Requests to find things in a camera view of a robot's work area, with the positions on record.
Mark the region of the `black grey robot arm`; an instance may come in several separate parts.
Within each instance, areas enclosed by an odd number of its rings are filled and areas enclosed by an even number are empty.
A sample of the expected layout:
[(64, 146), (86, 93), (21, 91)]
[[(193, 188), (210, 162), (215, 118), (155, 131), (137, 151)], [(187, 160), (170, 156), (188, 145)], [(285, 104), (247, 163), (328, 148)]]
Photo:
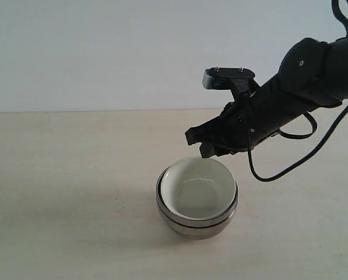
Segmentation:
[(335, 108), (348, 99), (348, 38), (332, 43), (305, 38), (283, 58), (263, 85), (247, 68), (209, 68), (203, 86), (230, 90), (234, 100), (219, 116), (189, 128), (188, 145), (203, 158), (245, 152), (306, 112)]

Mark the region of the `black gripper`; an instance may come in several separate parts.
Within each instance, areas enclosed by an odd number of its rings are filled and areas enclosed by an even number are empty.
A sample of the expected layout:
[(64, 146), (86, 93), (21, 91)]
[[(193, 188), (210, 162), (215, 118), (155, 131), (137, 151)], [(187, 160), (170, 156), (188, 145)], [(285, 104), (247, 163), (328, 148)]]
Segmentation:
[(280, 127), (305, 112), (305, 101), (282, 92), (275, 78), (261, 86), (250, 99), (243, 99), (217, 116), (185, 132), (188, 145), (201, 143), (204, 159), (234, 155), (255, 146)]

